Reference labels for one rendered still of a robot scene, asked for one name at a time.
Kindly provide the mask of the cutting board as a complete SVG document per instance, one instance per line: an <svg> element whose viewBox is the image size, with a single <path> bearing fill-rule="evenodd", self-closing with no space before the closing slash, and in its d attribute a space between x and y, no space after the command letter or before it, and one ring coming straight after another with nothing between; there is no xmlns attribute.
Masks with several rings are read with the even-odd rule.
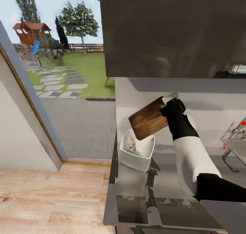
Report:
<svg viewBox="0 0 246 234"><path fill-rule="evenodd" d="M138 140L143 140L168 126L167 118L160 112L160 109L165 106L162 98L163 96L159 97L129 117Z"/></svg>

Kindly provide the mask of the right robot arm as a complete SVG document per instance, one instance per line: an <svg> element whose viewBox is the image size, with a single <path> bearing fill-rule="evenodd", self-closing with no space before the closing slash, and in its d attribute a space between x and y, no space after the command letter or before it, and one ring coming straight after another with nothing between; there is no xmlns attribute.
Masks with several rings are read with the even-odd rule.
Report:
<svg viewBox="0 0 246 234"><path fill-rule="evenodd" d="M222 178L206 152L193 118L177 92L162 98L176 155L182 191L196 198L228 234L246 234L246 189Z"/></svg>

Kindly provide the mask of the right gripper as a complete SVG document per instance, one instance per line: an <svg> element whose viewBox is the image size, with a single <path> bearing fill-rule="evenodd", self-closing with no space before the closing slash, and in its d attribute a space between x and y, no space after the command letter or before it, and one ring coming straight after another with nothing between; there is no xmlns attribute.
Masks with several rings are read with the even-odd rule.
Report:
<svg viewBox="0 0 246 234"><path fill-rule="evenodd" d="M160 112L161 112L161 114L162 114L164 117L166 116L165 110L164 110L164 106L160 109Z"/></svg>

